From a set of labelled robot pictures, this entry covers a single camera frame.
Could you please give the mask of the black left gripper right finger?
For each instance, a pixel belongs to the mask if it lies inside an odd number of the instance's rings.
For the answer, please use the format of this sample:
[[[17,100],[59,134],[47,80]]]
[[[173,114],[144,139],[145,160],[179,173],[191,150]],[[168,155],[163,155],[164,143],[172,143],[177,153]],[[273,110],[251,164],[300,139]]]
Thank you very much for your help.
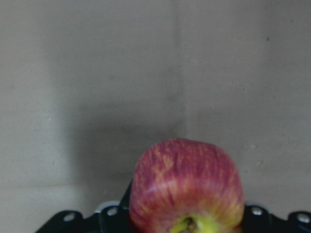
[[[242,231],[244,233],[309,233],[311,213],[291,212],[286,219],[282,219],[261,206],[246,205]]]

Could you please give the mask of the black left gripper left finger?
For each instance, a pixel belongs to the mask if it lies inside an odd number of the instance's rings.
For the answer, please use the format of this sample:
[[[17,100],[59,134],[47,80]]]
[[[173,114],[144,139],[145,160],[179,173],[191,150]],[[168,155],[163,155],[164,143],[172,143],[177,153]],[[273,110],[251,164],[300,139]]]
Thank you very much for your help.
[[[84,218],[74,210],[65,210],[53,215],[38,230],[38,233],[132,233],[129,219],[129,185],[120,202],[102,203],[92,216]]]

